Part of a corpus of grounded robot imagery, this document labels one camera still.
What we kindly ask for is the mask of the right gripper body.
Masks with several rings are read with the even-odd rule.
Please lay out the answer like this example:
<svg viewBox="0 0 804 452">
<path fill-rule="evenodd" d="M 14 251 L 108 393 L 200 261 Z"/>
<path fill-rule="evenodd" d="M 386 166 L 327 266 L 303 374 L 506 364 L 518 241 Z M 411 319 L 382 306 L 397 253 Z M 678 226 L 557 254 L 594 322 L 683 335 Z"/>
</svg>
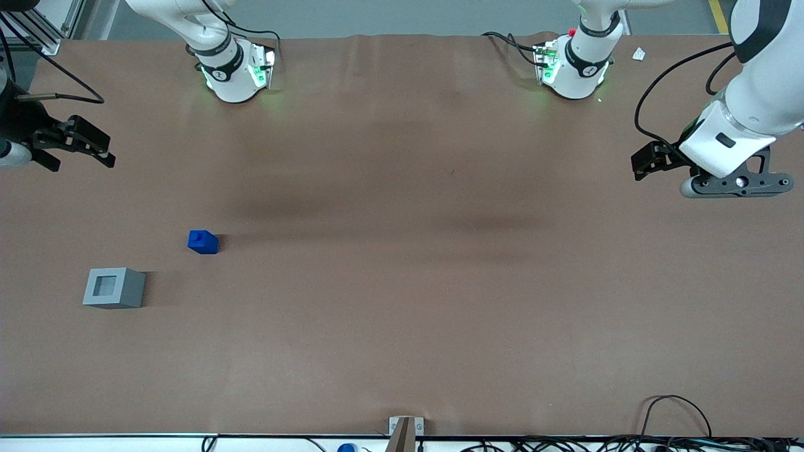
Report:
<svg viewBox="0 0 804 452">
<path fill-rule="evenodd" d="M 14 81 L 4 81 L 1 94 L 1 138 L 33 149 L 43 149 L 43 145 L 34 136 L 40 129 L 51 127 L 52 118 L 38 101 L 18 100 L 19 95 L 25 94 L 27 92 Z"/>
</svg>

